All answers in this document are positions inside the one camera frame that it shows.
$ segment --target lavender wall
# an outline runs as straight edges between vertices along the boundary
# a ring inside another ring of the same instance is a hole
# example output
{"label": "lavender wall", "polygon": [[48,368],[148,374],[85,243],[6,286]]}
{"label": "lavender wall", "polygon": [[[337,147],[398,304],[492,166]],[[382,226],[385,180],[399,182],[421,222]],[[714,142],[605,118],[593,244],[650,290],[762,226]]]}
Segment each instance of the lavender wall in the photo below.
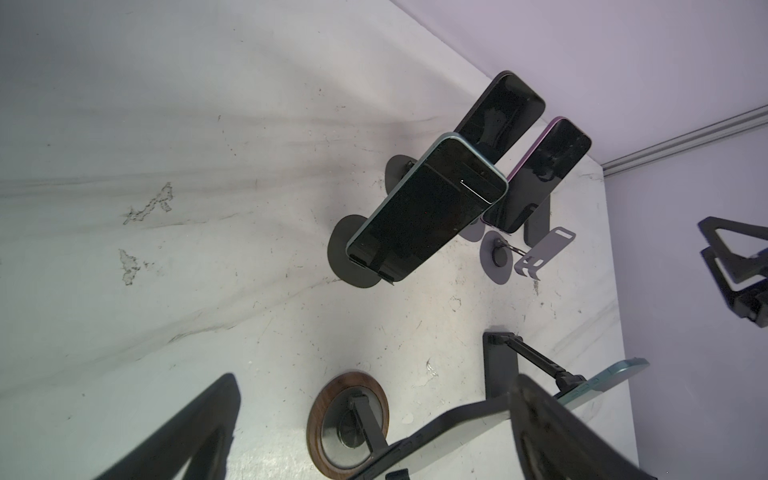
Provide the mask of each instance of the lavender wall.
{"label": "lavender wall", "polygon": [[766,152],[762,127],[605,181],[624,348],[651,364],[630,381],[637,452],[659,478],[768,475],[768,329],[726,308],[697,228],[768,226]]}
{"label": "lavender wall", "polygon": [[520,75],[603,164],[768,104],[765,0],[392,0],[493,78]]}

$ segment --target brown wooden ring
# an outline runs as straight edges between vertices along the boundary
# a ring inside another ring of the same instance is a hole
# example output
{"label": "brown wooden ring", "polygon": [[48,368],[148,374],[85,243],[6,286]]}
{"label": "brown wooden ring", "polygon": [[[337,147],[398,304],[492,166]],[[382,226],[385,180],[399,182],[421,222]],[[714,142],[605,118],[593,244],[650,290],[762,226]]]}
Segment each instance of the brown wooden ring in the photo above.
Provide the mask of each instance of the brown wooden ring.
{"label": "brown wooden ring", "polygon": [[310,418],[306,423],[306,446],[310,451],[310,458],[320,473],[333,480],[344,480],[360,470],[368,460],[355,468],[336,467],[326,457],[323,451],[323,420],[331,402],[344,390],[352,387],[365,387],[379,400],[382,406],[382,433],[386,437],[389,430],[389,404],[386,401],[384,390],[373,377],[364,372],[347,372],[337,376],[328,382],[320,390],[310,410]]}

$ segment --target white marble tabletop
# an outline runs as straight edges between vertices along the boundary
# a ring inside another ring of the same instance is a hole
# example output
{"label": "white marble tabletop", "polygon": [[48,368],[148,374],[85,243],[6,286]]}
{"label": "white marble tabletop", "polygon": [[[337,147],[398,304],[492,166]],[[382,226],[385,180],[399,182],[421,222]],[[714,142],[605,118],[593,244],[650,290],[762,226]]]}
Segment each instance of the white marble tabletop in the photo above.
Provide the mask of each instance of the white marble tabletop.
{"label": "white marble tabletop", "polygon": [[[395,286],[334,277],[335,223],[373,212],[387,159],[418,157],[489,82],[391,3],[6,13],[0,478],[91,478],[225,372],[243,398],[228,478],[321,478],[307,415],[345,370],[381,383],[393,441],[483,398],[490,326],[587,377],[624,358],[588,158],[552,196],[552,226],[578,237],[536,285],[496,285],[459,237]],[[626,385],[576,413],[637,461]],[[521,478],[513,451],[500,425],[421,478]]]}

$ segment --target gray strip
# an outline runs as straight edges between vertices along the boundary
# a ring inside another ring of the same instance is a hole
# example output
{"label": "gray strip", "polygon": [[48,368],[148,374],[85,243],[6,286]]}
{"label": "gray strip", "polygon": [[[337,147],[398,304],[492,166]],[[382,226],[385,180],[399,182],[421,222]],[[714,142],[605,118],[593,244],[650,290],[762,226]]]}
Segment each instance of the gray strip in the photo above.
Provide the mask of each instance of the gray strip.
{"label": "gray strip", "polygon": [[603,165],[603,174],[610,177],[765,124],[768,124],[768,105],[609,161]]}

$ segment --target black phone screen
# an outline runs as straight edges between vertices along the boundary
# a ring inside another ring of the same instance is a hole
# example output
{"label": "black phone screen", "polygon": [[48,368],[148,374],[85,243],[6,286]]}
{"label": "black phone screen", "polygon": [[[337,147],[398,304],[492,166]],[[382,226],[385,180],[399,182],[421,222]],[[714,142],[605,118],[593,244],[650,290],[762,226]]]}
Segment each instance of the black phone screen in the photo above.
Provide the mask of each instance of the black phone screen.
{"label": "black phone screen", "polygon": [[454,130],[495,164],[544,113],[545,103],[510,71],[496,75]]}
{"label": "black phone screen", "polygon": [[509,190],[483,220],[513,233],[587,154],[592,140],[569,120],[558,121],[509,181]]}
{"label": "black phone screen", "polygon": [[461,141],[446,138],[414,167],[347,247],[357,263],[396,282],[482,215],[506,181]]}

